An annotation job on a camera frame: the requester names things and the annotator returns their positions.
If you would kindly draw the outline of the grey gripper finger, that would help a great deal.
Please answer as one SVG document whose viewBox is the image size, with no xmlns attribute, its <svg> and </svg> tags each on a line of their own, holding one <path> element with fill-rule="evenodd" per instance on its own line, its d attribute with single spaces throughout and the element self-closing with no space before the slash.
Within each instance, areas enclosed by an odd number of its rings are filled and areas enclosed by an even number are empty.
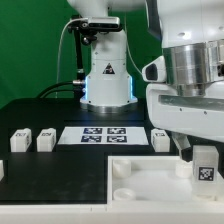
<svg viewBox="0 0 224 224">
<path fill-rule="evenodd" d="M 178 149 L 179 156 L 182 160 L 190 162 L 192 160 L 192 147 L 185 134 L 172 133 L 172 139 Z"/>
</svg>

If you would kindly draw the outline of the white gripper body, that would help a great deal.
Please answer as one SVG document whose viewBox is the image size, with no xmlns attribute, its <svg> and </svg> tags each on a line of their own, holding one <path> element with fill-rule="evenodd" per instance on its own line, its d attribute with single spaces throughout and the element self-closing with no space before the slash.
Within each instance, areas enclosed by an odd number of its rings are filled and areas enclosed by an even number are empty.
<svg viewBox="0 0 224 224">
<path fill-rule="evenodd" d="M 213 83 L 204 97 L 181 97 L 166 84 L 146 88 L 149 119 L 154 127 L 224 143 L 224 83 Z"/>
</svg>

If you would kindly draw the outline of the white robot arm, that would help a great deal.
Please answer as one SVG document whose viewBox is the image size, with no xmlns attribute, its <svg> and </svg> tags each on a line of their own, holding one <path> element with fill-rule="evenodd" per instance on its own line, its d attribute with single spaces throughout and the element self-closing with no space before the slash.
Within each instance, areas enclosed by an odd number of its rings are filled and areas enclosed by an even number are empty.
<svg viewBox="0 0 224 224">
<path fill-rule="evenodd" d="M 136 102 L 126 71 L 127 38 L 109 11 L 147 10 L 162 55 L 143 67 L 149 119 L 183 147 L 189 135 L 224 143 L 224 0 L 67 0 L 92 44 L 84 108 L 116 111 Z"/>
</svg>

